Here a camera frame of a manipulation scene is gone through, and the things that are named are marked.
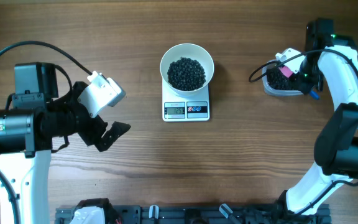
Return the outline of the pink scoop with blue handle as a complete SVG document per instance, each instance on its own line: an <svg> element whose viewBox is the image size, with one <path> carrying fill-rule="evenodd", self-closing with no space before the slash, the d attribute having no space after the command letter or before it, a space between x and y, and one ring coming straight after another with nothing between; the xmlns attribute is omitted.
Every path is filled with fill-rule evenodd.
<svg viewBox="0 0 358 224"><path fill-rule="evenodd" d="M288 82L290 88L300 91L304 95L310 95L312 98L318 100L319 95L314 90L316 87L315 78L309 73L302 72L301 70L291 70L287 66L279 68L280 73Z"/></svg>

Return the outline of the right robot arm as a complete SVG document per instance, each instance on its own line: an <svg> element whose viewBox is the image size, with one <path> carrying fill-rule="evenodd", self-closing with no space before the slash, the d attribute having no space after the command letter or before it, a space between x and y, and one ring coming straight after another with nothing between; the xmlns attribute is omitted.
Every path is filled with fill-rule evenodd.
<svg viewBox="0 0 358 224"><path fill-rule="evenodd" d="M337 35L331 19L318 18L306 26L305 51L277 54L293 88L304 94L326 83L334 114L314 144L309 171L280 197L280 219L312 216L343 185L358 186L358 53L352 37Z"/></svg>

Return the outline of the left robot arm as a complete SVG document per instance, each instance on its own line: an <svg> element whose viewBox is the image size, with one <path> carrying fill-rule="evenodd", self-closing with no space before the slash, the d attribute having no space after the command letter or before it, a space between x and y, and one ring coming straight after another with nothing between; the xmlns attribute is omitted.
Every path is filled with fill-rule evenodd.
<svg viewBox="0 0 358 224"><path fill-rule="evenodd" d="M0 206L3 223L48 223L48 172L53 139L77 134L87 146L103 152L130 126L108 124L100 117L125 91L112 79L93 72L85 82L72 82L59 96L52 63L15 66L15 91L0 110Z"/></svg>

